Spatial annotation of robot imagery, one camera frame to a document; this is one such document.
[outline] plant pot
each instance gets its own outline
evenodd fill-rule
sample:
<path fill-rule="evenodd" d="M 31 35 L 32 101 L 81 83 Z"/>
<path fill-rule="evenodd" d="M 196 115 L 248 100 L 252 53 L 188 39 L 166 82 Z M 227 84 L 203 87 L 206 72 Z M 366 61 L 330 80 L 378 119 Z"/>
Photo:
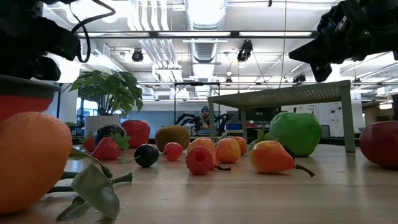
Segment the plant pot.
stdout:
<path fill-rule="evenodd" d="M 117 116 L 86 116 L 85 136 L 90 132 L 94 135 L 99 128 L 112 124 L 120 125 L 120 118 Z"/>
<path fill-rule="evenodd" d="M 0 121 L 22 112 L 45 111 L 56 91 L 58 86 L 0 75 Z"/>

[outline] ceiling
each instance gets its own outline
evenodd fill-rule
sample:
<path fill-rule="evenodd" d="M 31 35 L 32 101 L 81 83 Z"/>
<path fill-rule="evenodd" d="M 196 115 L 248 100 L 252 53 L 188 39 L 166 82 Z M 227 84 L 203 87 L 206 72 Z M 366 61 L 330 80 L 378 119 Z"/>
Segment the ceiling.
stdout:
<path fill-rule="evenodd" d="M 127 24 L 129 16 L 132 14 L 130 1 L 104 1 L 113 6 L 117 12 L 116 21 L 112 23 L 98 20 L 86 25 L 89 32 L 94 31 L 130 31 Z M 230 0 L 226 10 L 224 30 L 272 30 L 283 31 L 297 30 L 309 31 L 316 30 L 321 16 L 328 12 L 331 6 L 336 5 L 337 0 L 288 0 L 285 15 L 285 1 L 273 0 L 272 7 L 267 7 L 268 1 L 248 1 Z M 171 30 L 186 30 L 185 11 L 183 0 L 167 1 L 168 22 Z M 77 6 L 72 5 L 72 9 L 78 12 Z M 62 4 L 48 6 L 44 10 L 44 16 L 54 20 L 58 25 L 71 29 L 74 24 L 68 20 L 68 8 Z M 234 82 L 291 82 L 298 71 L 290 73 L 294 68 L 300 66 L 300 73 L 304 73 L 308 82 L 313 82 L 312 72 L 307 64 L 289 59 L 288 53 L 297 47 L 311 41 L 311 39 L 252 39 L 253 54 L 247 61 L 244 68 L 238 68 L 236 60 L 237 51 L 243 43 L 243 39 L 228 39 L 227 43 L 220 44 L 213 72 L 213 80 L 224 82 L 227 77 L 226 72 L 231 71 Z M 152 76 L 152 61 L 144 52 L 144 59 L 134 63 L 131 60 L 135 48 L 142 46 L 137 39 L 95 39 L 92 40 L 97 49 L 102 49 L 106 44 L 111 49 L 111 59 L 124 69 L 132 72 L 140 82 L 154 82 Z M 188 44 L 182 43 L 182 39 L 172 39 L 178 63 L 182 68 L 182 77 L 185 80 L 193 78 L 192 57 Z M 356 62 L 355 69 L 353 62 L 345 61 L 339 65 L 342 79 L 354 79 L 356 75 L 371 74 L 381 68 L 395 63 L 392 54 L 377 55 L 378 57 L 368 56 L 364 62 Z M 89 61 L 84 65 L 85 69 L 106 69 L 101 62 Z M 386 77 L 393 77 L 395 69 L 381 72 L 373 77 L 366 79 L 366 82 L 379 82 Z M 362 93 L 367 89 L 375 89 L 375 86 L 360 88 Z"/>

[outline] potted plant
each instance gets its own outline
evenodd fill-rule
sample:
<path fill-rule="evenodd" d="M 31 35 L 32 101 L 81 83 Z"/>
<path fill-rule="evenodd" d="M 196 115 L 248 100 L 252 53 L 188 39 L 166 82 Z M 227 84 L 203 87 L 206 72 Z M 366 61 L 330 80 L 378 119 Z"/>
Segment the potted plant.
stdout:
<path fill-rule="evenodd" d="M 83 72 L 73 82 L 70 91 L 73 90 L 79 91 L 81 99 L 98 104 L 99 116 L 85 117 L 85 135 L 106 125 L 120 125 L 120 117 L 112 116 L 116 110 L 129 113 L 134 105 L 138 111 L 143 106 L 142 89 L 137 87 L 137 79 L 129 72 Z"/>

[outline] cable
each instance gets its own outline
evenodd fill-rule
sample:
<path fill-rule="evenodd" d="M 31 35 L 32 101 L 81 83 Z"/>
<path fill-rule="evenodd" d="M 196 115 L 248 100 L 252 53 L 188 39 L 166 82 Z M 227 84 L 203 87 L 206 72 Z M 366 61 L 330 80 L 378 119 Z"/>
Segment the cable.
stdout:
<path fill-rule="evenodd" d="M 87 30 L 86 30 L 85 25 L 86 25 L 87 23 L 93 22 L 93 21 L 95 21 L 95 20 L 97 20 L 97 19 L 102 19 L 102 18 L 105 18 L 105 17 L 108 17 L 108 16 L 113 16 L 113 15 L 116 14 L 116 11 L 115 11 L 111 6 L 109 6 L 109 5 L 107 5 L 107 4 L 103 3 L 103 2 L 101 2 L 100 0 L 92 0 L 92 1 L 93 1 L 94 3 L 96 3 L 96 4 L 98 4 L 98 5 L 100 5 L 100 6 L 104 7 L 104 8 L 106 8 L 106 9 L 109 9 L 110 12 L 109 12 L 109 13 L 106 13 L 106 14 L 101 14 L 101 15 L 93 16 L 93 17 L 84 19 L 83 21 L 80 21 L 79 18 L 77 18 L 77 16 L 73 13 L 72 8 L 71 8 L 71 5 L 69 4 L 69 8 L 70 8 L 70 11 L 72 12 L 72 15 L 73 15 L 73 16 L 75 17 L 75 19 L 79 22 L 74 28 L 72 28 L 72 30 L 71 30 L 70 32 L 71 32 L 72 34 L 76 34 L 77 30 L 78 30 L 79 28 L 82 28 L 82 29 L 83 29 L 83 32 L 85 33 L 85 39 L 86 39 L 86 41 L 87 41 L 87 56 L 86 56 L 86 59 L 84 59 L 84 60 L 83 60 L 82 57 L 81 57 L 81 45 L 80 45 L 80 42 L 79 42 L 79 45 L 78 45 L 79 50 L 78 50 L 78 55 L 77 55 L 77 57 L 78 57 L 78 60 L 79 60 L 80 62 L 83 62 L 83 63 L 88 62 L 88 60 L 90 59 L 90 55 L 91 55 L 90 37 L 88 36 L 88 33 L 87 33 Z"/>
<path fill-rule="evenodd" d="M 264 76 L 263 76 L 263 74 L 262 74 L 262 71 L 261 71 L 261 68 L 260 68 L 260 65 L 259 65 L 259 62 L 257 61 L 256 53 L 254 52 L 254 50 L 252 50 L 252 52 L 253 52 L 254 59 L 256 60 L 257 67 L 258 67 L 259 70 L 260 70 L 261 77 L 262 77 L 262 79 L 264 80 L 264 82 L 266 83 L 267 89 L 269 89 L 268 84 L 267 84 L 267 81 L 266 81 L 266 78 L 264 78 Z"/>
<path fill-rule="evenodd" d="M 284 78 L 284 64 L 285 64 L 285 47 L 286 47 L 286 23 L 287 23 L 287 0 L 285 0 L 285 34 L 284 34 L 284 51 L 282 53 L 282 69 L 280 71 L 280 82 L 279 88 L 282 84 L 282 79 Z"/>

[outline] red fruit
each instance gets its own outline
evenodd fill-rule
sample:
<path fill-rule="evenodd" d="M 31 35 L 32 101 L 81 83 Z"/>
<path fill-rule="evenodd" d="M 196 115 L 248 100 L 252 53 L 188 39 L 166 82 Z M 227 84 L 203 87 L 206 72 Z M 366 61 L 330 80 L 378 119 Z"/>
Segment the red fruit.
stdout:
<path fill-rule="evenodd" d="M 124 128 L 127 135 L 131 137 L 129 141 L 130 147 L 137 148 L 138 146 L 148 143 L 150 126 L 146 121 L 125 121 L 122 124 L 122 128 Z"/>
<path fill-rule="evenodd" d="M 213 156 L 205 147 L 194 147 L 187 155 L 185 163 L 192 174 L 204 175 L 213 168 Z"/>
<path fill-rule="evenodd" d="M 92 156 L 101 161 L 116 160 L 122 154 L 118 144 L 111 137 L 101 139 Z"/>
<path fill-rule="evenodd" d="M 176 161 L 182 155 L 182 146 L 176 142 L 167 143 L 164 147 L 164 155 L 168 161 Z"/>
<path fill-rule="evenodd" d="M 83 147 L 87 151 L 93 152 L 95 149 L 94 136 L 90 136 L 90 137 L 86 138 L 85 141 L 83 142 Z"/>

